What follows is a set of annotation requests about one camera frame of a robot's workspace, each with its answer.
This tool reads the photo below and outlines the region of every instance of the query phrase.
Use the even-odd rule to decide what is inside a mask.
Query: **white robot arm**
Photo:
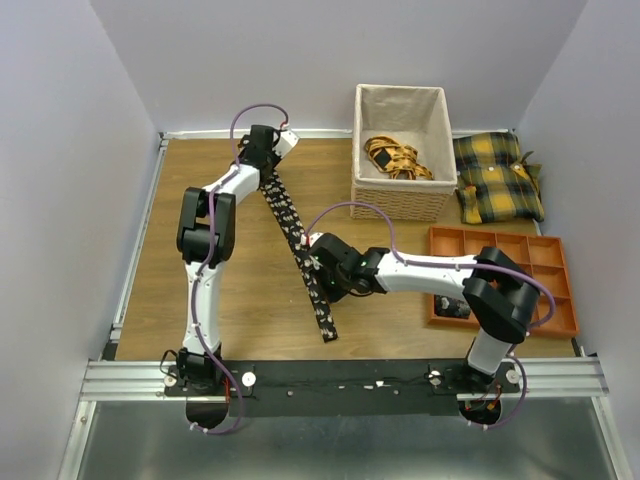
[[[251,133],[244,141],[245,149],[241,154],[240,164],[232,165],[224,176],[210,185],[187,189],[182,205],[177,244],[185,260],[189,298],[187,330],[182,345],[190,354],[202,357],[205,349],[194,328],[191,301],[195,302],[202,335],[211,351],[215,352],[220,347],[220,282],[233,251],[236,205],[260,188],[277,163],[298,143],[298,137],[290,130],[276,131],[271,127],[257,125],[251,128]],[[211,236],[209,226],[197,223],[196,219],[210,214],[208,196],[212,192],[215,195],[216,249],[210,263],[203,266]],[[201,278],[194,298],[193,287],[198,274]]]

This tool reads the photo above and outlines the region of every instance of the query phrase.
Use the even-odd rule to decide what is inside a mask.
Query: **yellow checkered cushion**
[[[540,203],[540,165],[528,165],[512,133],[482,133],[455,139],[458,198],[464,223],[512,218],[544,220]]]

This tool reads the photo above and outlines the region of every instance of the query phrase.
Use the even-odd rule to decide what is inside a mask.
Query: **screw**
[[[516,385],[520,381],[520,374],[515,370],[509,370],[506,374],[507,382]]]
[[[171,375],[166,375],[162,381],[165,387],[173,387],[178,381]]]
[[[437,370],[431,370],[431,372],[429,373],[429,383],[434,387],[440,385],[443,378],[444,377],[442,376],[442,374]]]

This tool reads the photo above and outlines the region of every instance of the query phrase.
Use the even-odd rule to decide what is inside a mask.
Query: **cable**
[[[329,213],[332,210],[335,210],[336,208],[346,207],[346,206],[351,206],[351,205],[358,206],[358,207],[370,208],[371,210],[375,211],[378,215],[380,215],[384,219],[385,222],[387,222],[387,225],[389,226],[389,233],[390,233],[390,236],[391,236],[391,253],[393,254],[393,256],[399,262],[402,262],[405,265],[412,265],[412,266],[417,266],[417,267],[450,268],[450,269],[456,269],[456,270],[457,269],[471,269],[471,270],[474,270],[474,269],[477,268],[479,270],[490,270],[492,272],[498,272],[498,273],[503,273],[503,274],[506,274],[506,275],[511,275],[512,277],[515,277],[515,278],[517,278],[519,280],[527,282],[528,284],[532,285],[533,287],[537,288],[542,293],[544,293],[545,296],[549,299],[549,312],[543,318],[538,320],[537,322],[531,323],[531,325],[529,325],[529,330],[532,329],[532,328],[544,325],[556,313],[556,302],[553,299],[553,295],[551,294],[549,289],[547,287],[545,287],[542,283],[537,281],[536,279],[534,279],[534,278],[532,278],[529,275],[526,275],[524,273],[520,273],[520,272],[517,272],[515,270],[511,270],[509,268],[499,267],[497,265],[486,265],[486,264],[483,264],[483,263],[452,264],[452,263],[439,263],[439,262],[425,262],[425,261],[409,260],[409,259],[403,258],[400,255],[400,253],[398,252],[398,249],[396,248],[396,232],[395,232],[395,229],[393,227],[393,223],[391,222],[391,219],[388,217],[388,215],[386,213],[384,213],[382,210],[380,210],[375,205],[370,205],[370,204],[364,203],[364,202],[339,202],[339,203],[336,203],[335,205],[332,205],[332,206],[324,209],[322,212],[320,212],[320,214],[318,214],[318,216],[316,218],[314,218],[314,220],[311,222],[311,224],[307,228],[307,231],[305,232],[306,237],[309,238],[309,234],[310,234],[311,230],[313,229],[313,227],[315,226],[315,224],[318,223],[318,221],[322,217],[324,217],[327,213]]]
[[[200,322],[198,322],[198,314],[196,311],[197,310],[196,309],[196,293],[198,290],[198,285],[202,280],[202,272],[209,265],[209,262],[213,258],[213,254],[215,252],[215,247],[216,247],[216,222],[215,222],[215,205],[214,205],[215,193],[218,190],[220,190],[220,188],[222,188],[226,183],[228,183],[232,178],[234,178],[239,172],[240,157],[238,156],[238,148],[233,138],[233,132],[235,130],[236,123],[238,122],[238,119],[242,116],[243,113],[249,110],[253,110],[254,108],[260,108],[260,107],[275,108],[276,110],[279,110],[284,114],[285,122],[289,121],[289,115],[287,114],[287,112],[282,107],[279,107],[278,105],[273,105],[271,103],[256,103],[255,105],[250,105],[240,110],[240,112],[238,112],[238,114],[233,118],[233,121],[231,122],[231,129],[229,131],[229,136],[231,140],[231,149],[233,151],[233,157],[234,157],[236,168],[233,169],[228,176],[223,177],[222,180],[220,181],[220,184],[213,187],[209,192],[209,252],[207,253],[207,257],[204,259],[204,261],[196,271],[195,279],[193,281],[193,288],[191,289],[191,299],[189,303],[191,306],[191,317],[193,319],[196,336],[198,337],[198,340],[200,341],[200,344],[202,345],[202,348],[204,349],[207,356],[216,365],[216,367],[219,368],[222,373],[224,373],[224,375],[229,379],[229,382],[231,382],[231,385],[233,385],[233,388],[235,388],[236,394],[238,395],[238,402],[240,403],[240,410],[238,412],[238,416],[236,417],[236,420],[233,422],[233,425],[231,425],[228,428],[225,428],[223,430],[209,430],[209,429],[200,427],[195,423],[191,424],[192,428],[195,428],[196,430],[199,430],[207,435],[223,435],[225,433],[231,433],[237,430],[238,427],[240,426],[240,422],[242,420],[242,417],[244,416],[244,411],[245,411],[244,398],[242,397],[242,391],[240,390],[240,385],[238,384],[237,380],[234,378],[233,374],[227,369],[227,367],[225,367],[224,364],[218,359],[218,357],[214,355],[214,353],[211,351],[211,348],[209,347],[209,345],[207,345],[207,342],[204,339],[204,335],[202,334],[202,330],[200,328]]]
[[[522,408],[522,405],[524,404],[524,399],[527,396],[528,382],[527,373],[524,371],[524,365],[513,353],[511,353],[508,358],[513,360],[513,362],[518,366],[518,368],[520,369],[520,374],[522,375],[522,391],[520,392],[520,398],[518,399],[518,403],[516,403],[516,406],[513,407],[513,410],[511,410],[506,417],[501,418],[493,425],[483,425],[482,428],[486,430],[493,430],[494,428],[499,428],[509,423],[518,414],[518,412]]]

